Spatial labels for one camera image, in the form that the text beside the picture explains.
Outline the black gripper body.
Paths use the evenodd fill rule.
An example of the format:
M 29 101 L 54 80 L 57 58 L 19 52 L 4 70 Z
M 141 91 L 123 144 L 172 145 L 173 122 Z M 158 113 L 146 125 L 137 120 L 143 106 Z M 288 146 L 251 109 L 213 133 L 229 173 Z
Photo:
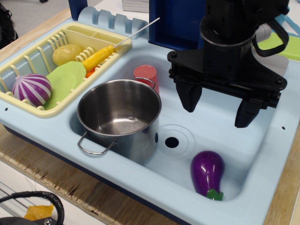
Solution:
M 274 49 L 279 53 L 287 45 L 287 33 L 275 20 L 270 25 L 283 40 Z M 203 48 L 168 53 L 172 65 L 170 77 L 174 82 L 180 79 L 241 99 L 259 98 L 261 108 L 275 107 L 287 81 L 254 58 L 252 47 L 261 56 L 265 55 L 255 41 L 255 31 L 256 27 L 241 20 L 228 23 L 224 17 L 203 18 L 200 23 Z

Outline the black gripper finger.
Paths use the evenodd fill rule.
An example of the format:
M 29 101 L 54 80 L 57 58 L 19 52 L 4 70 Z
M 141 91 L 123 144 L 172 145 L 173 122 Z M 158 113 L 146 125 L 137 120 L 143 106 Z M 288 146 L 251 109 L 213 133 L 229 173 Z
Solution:
M 192 113 L 202 95 L 202 87 L 197 84 L 189 84 L 176 79 L 176 90 L 180 97 L 183 108 Z
M 236 128 L 246 128 L 256 118 L 262 106 L 259 98 L 242 99 L 235 118 Z

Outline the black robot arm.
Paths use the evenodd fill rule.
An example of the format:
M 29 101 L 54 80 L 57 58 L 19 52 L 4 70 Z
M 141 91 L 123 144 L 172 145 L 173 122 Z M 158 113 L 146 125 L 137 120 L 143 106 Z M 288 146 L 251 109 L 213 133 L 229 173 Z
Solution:
M 170 77 L 185 110 L 193 112 L 210 89 L 241 98 L 235 126 L 247 127 L 261 109 L 276 107 L 287 80 L 262 65 L 255 54 L 269 57 L 282 52 L 289 41 L 276 17 L 288 13 L 286 0 L 209 0 L 200 23 L 203 48 L 172 51 Z M 269 25 L 282 43 L 262 50 L 256 31 Z

